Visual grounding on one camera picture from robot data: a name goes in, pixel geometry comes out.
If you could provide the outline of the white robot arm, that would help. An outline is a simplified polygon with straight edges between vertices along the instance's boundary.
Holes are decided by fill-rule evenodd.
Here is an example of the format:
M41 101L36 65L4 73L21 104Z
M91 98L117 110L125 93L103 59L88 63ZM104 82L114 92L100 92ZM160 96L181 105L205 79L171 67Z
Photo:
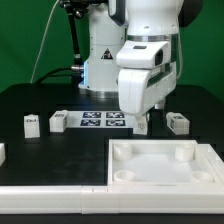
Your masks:
M89 17L90 54L83 60L70 26L79 90L115 97L133 118L136 133L148 126L148 111L165 101L182 75L179 29L191 24L203 0L60 0L72 21Z

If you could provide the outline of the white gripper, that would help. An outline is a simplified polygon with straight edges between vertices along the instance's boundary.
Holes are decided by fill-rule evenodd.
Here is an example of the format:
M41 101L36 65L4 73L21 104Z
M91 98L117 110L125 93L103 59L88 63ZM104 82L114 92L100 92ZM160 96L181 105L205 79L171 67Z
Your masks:
M140 129L148 127L146 113L154 105L164 109L165 98L176 86L176 63L171 61L171 43L126 41L116 56L119 107L136 117Z

